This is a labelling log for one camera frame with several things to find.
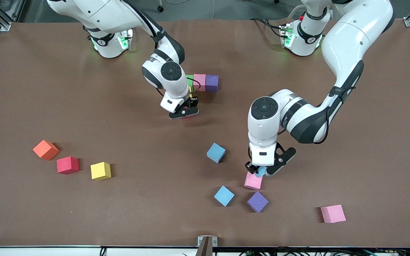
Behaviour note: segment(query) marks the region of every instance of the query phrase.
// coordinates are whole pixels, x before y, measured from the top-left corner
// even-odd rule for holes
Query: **brown table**
[[[153,42],[137,29],[133,51],[99,57],[81,24],[12,25],[0,35],[0,246],[175,245],[218,235],[220,246],[410,246],[410,28],[401,21],[364,57],[357,89],[321,145],[280,136],[297,156],[261,193],[244,188],[252,101],[291,89],[320,103],[335,78],[317,50],[296,57],[254,21],[163,23],[186,49],[187,73],[217,74],[198,93],[200,114],[171,121],[141,75]],[[52,161],[32,148],[60,148]],[[227,152],[207,159],[216,142]],[[56,172],[54,160],[81,159]],[[91,180],[90,165],[112,164]],[[226,185],[228,207],[213,199]],[[342,204],[347,221],[322,223],[318,207]]]

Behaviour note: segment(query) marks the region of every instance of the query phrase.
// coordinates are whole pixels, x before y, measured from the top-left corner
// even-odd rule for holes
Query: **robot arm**
[[[127,49],[125,31],[140,27],[155,43],[153,54],[142,65],[142,74],[156,89],[165,89],[161,107],[171,119],[197,115],[197,98],[189,97],[186,74],[180,64],[184,48],[142,10],[127,0],[47,0],[57,13],[83,23],[95,49],[107,58]]]
[[[255,100],[248,114],[249,149],[254,172],[267,166],[268,176],[278,172],[295,154],[277,143],[281,126],[302,144],[319,144],[326,139],[328,126],[346,101],[363,71],[363,54],[387,28],[392,18],[388,0],[353,0],[346,14],[329,31],[322,54],[336,76],[336,82],[324,101],[314,107],[292,91],[283,89]],[[283,154],[275,151],[281,148]]]

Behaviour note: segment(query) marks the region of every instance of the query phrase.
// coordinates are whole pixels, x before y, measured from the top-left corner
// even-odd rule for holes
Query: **green object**
[[[188,86],[192,86],[192,80],[191,79],[194,79],[194,75],[186,75],[186,78],[190,78],[190,79],[188,79]]]

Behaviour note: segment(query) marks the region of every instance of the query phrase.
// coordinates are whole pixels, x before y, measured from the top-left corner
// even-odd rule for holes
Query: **blue cube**
[[[221,158],[224,156],[226,153],[226,150],[221,147],[220,145],[213,143],[211,148],[208,150],[206,153],[207,157],[213,160],[216,163],[219,163],[221,161]]]
[[[234,197],[234,193],[228,190],[225,186],[222,186],[218,193],[215,194],[215,199],[218,200],[223,206],[227,206]]]
[[[258,169],[257,169],[257,171],[259,172],[259,173],[255,173],[254,175],[257,177],[257,178],[260,178],[260,177],[262,177],[262,176],[264,176],[265,175],[265,171],[267,170],[267,167],[266,166],[261,166],[261,167],[259,167]]]

